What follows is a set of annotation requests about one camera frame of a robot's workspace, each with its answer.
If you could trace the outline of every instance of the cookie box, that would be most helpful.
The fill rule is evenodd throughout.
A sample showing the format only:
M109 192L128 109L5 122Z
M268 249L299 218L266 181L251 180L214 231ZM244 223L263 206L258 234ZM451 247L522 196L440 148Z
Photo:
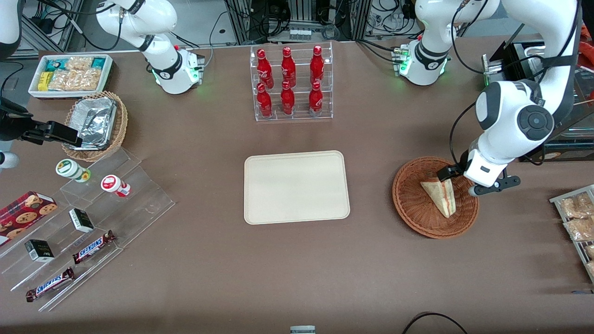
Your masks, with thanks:
M0 209L0 246L57 208L53 198L29 191Z

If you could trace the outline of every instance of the coca-cola bottle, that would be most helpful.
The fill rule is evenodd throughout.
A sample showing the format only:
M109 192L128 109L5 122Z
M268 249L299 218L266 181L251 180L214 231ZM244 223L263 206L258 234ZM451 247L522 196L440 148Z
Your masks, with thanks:
M295 94L287 80L283 81L283 91L280 93L280 100L283 102L283 112L285 115L293 115L295 111Z
M266 52L264 49L259 49L256 54L258 55L258 76L260 81L266 85L266 88L272 89L274 87L274 79L272 79L272 66L266 59Z
M258 95L256 96L256 99L258 100L258 108L260 109L260 113L264 118L271 118L272 100L270 99L270 95L266 91L266 87L263 83L258 83L256 88L258 89Z
M322 82L324 78L324 59L322 58L322 47L319 45L314 46L314 56L309 63L309 72L311 84L314 84L316 80Z
M283 62L280 64L283 70L283 80L289 82L291 88L297 85L297 70L295 68L295 61L291 56L291 48L283 48Z
M320 91L320 82L315 81L311 85L311 92L309 93L309 114L312 117L318 117L322 114L322 99L324 95Z

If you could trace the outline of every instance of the robotic arm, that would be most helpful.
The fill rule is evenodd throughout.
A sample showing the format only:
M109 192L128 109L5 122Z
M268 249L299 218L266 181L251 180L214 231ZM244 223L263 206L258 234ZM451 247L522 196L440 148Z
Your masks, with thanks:
M420 86L434 83L443 73L452 47L452 19L454 23L468 23L475 18L490 18L499 3L500 0L418 0L415 14L425 25L425 31L420 41L401 45L397 59L402 61L400 76Z
M12 55L21 41L23 0L0 0L0 60ZM186 50L177 50L164 33L172 31L177 14L167 0L116 0L102 2L97 10L116 4L97 14L108 33L117 35L138 48L153 67L157 83L171 94L180 94L202 80L204 59ZM81 145L76 130L49 121L33 120L33 115L0 97L0 140L26 140L36 144L60 141Z
M114 0L101 2L97 10L116 4L97 14L106 32L120 36L140 50L153 67L153 74L164 91L180 94L202 82L204 58L173 46L165 33L173 31L178 16L167 0Z
M478 184L470 189L475 196L519 184L518 177L505 174L507 165L544 143L553 131L552 116L557 110L573 107L573 95L566 92L572 87L577 62L576 0L502 3L510 17L543 37L546 73L540 83L496 81L477 98L476 118L484 133L463 154L460 165L438 173L442 181L463 174Z

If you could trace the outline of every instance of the wicker basket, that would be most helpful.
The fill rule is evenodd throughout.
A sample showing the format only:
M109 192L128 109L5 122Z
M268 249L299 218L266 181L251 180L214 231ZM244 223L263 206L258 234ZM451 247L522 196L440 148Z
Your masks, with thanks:
M111 143L109 144L108 148L103 151L75 151L62 144L62 149L64 149L64 152L66 152L66 154L73 159L95 162L101 157L117 151L118 148L122 146L122 142L126 136L126 127L128 126L128 111L126 110L126 106L116 94L111 92L101 92L98 94L85 96L83 99L99 99L101 97L109 97L118 103L116 118L113 123ZM70 118L72 117L73 111L74 106L70 108L70 112L68 113L68 116L66 116L66 125L70 124Z
M421 186L437 171L452 163L439 157L420 157L406 163L394 178L392 199L404 222L420 234L445 239L458 237L475 222L479 200L468 193L474 183L464 177L453 178L456 212L445 218Z

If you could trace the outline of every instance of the brown tablecloth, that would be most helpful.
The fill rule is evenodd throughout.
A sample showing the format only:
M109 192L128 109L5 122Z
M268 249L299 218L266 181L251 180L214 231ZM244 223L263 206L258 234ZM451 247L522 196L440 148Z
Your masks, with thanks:
M478 68L501 40L463 38L460 53ZM0 332L287 333L314 324L318 333L396 333L437 311L470 333L592 333L594 296L570 294L592 285L548 203L594 183L592 164L515 163L521 187L482 197L469 232L422 237L396 213L392 179L410 159L449 157L451 124L482 78L453 60L437 83L417 87L355 43L333 47L334 119L304 124L255 122L249 48L216 49L204 84L179 96L155 84L142 54L113 53L110 90L129 113L124 147L178 204L54 311L38 313L1 283ZM29 111L63 121L71 104L31 99ZM457 152L480 133L466 116ZM245 223L247 157L320 150L345 156L348 218ZM13 151L21 163L0 174L0 207L65 183L53 171L60 145ZM457 330L441 321L418 326Z

